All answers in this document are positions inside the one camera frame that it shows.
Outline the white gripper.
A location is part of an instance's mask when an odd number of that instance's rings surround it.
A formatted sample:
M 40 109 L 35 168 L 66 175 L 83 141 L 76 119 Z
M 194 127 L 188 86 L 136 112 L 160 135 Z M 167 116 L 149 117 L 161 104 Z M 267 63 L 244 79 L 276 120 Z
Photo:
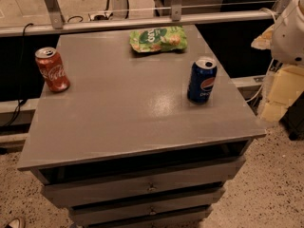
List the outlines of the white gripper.
M 304 92 L 304 0 L 292 0 L 276 19 L 251 43 L 255 49 L 271 49 L 284 65 L 274 76 L 261 118 L 278 122 Z

